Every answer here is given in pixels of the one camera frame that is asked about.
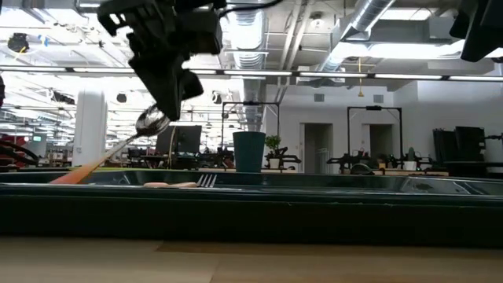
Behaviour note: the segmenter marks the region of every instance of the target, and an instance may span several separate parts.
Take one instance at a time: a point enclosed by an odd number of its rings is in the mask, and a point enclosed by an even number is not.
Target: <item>desk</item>
[[[3,282],[363,283],[503,278],[503,252],[457,248],[0,239]]]

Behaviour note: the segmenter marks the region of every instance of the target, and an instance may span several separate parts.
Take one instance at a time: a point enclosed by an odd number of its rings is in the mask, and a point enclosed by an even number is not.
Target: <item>metal frame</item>
[[[402,108],[401,107],[380,107],[380,106],[348,106],[347,107],[347,154],[351,155],[351,109],[364,109],[366,111],[383,111],[383,110],[397,110],[398,122],[400,127],[400,158],[403,158],[403,124],[402,124]]]
[[[0,65],[1,72],[21,73],[46,73],[52,75],[77,75],[79,77],[125,76],[136,77],[131,68],[102,68],[102,67],[39,67],[39,66],[14,66]],[[406,81],[441,81],[441,82],[473,82],[473,83],[503,83],[501,75],[422,75],[422,74],[384,74],[360,72],[300,72],[300,71],[275,71],[275,70],[222,70],[222,69],[190,69],[203,79],[230,79],[242,78],[343,78],[343,79],[388,79]]]
[[[226,105],[243,105],[243,106],[257,106],[257,105],[276,105],[277,107],[277,135],[280,135],[280,104],[277,102],[254,102],[254,101],[244,101],[244,102],[230,102],[225,101],[222,102],[222,141],[220,142],[220,146],[223,147],[223,129],[224,129],[224,114],[226,113]]]

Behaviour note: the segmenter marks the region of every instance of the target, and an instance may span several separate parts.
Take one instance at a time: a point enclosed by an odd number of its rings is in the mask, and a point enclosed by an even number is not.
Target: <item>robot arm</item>
[[[213,9],[196,9],[205,5]],[[192,54],[220,53],[222,29],[215,10],[225,6],[225,0],[111,0],[101,4],[97,16],[112,36],[120,28],[132,28],[129,65],[157,107],[176,121],[181,102],[203,93],[200,80],[182,63]]]

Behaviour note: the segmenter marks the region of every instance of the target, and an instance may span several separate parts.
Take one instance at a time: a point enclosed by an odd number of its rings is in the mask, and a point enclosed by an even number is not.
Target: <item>metal spoon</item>
[[[108,158],[120,151],[124,146],[140,137],[151,137],[158,135],[170,124],[170,120],[157,108],[156,105],[148,107],[136,121],[134,127],[136,134],[125,141],[120,142],[98,161],[81,166],[64,176],[61,176],[51,182],[51,184],[79,184],[84,178],[91,174],[96,168],[104,163]]]

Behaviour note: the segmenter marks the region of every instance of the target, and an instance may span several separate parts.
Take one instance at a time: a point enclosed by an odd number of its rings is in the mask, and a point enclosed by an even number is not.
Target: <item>black tray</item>
[[[501,247],[501,182],[218,173],[214,189],[146,189],[202,172],[99,172],[101,185],[2,174],[0,233],[190,241]],[[460,188],[452,191],[450,186]]]

